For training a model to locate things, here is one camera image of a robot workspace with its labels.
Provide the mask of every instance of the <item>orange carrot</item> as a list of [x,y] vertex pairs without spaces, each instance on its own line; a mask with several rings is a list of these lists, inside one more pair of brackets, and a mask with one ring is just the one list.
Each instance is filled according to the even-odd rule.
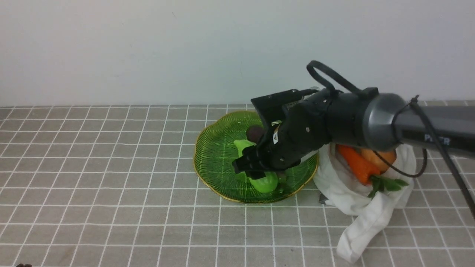
[[336,145],[337,151],[348,163],[353,174],[364,185],[371,184],[373,175],[380,175],[381,171],[376,165],[363,158],[356,150],[350,146]]

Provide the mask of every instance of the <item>green plate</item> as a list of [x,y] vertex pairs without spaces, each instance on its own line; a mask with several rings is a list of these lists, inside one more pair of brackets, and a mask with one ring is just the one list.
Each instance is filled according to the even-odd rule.
[[196,141],[193,160],[196,174],[216,194],[235,202],[270,203],[294,195],[317,171],[317,155],[285,171],[286,181],[280,185],[281,190],[260,193],[249,182],[239,179],[231,165],[238,157],[233,142],[246,139],[246,130],[251,125],[262,125],[257,113],[236,111],[205,128]]

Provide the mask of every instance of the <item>white wall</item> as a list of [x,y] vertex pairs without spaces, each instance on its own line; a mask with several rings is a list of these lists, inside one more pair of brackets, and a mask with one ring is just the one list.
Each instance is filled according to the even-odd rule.
[[474,0],[2,0],[0,105],[246,103],[317,85],[475,98]]

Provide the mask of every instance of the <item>white fabric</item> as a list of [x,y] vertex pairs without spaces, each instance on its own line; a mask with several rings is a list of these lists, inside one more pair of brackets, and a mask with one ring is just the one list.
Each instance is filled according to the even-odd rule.
[[[358,216],[343,232],[336,250],[340,257],[354,263],[371,239],[388,225],[392,211],[406,206],[414,181],[389,169],[383,174],[385,177],[402,179],[409,186],[396,192],[378,192],[371,200],[367,196],[372,187],[362,185],[354,177],[345,159],[335,152],[334,144],[323,146],[319,154],[320,165],[313,181],[328,198],[325,204],[335,206],[347,215]],[[411,146],[400,145],[396,154],[393,163],[396,168],[407,173],[416,171],[416,157]]]

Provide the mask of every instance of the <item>dark purple fruit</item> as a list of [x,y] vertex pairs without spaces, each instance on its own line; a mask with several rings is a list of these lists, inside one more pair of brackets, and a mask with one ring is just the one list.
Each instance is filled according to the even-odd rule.
[[246,138],[253,143],[257,143],[263,135],[264,128],[259,125],[251,125],[246,131]]

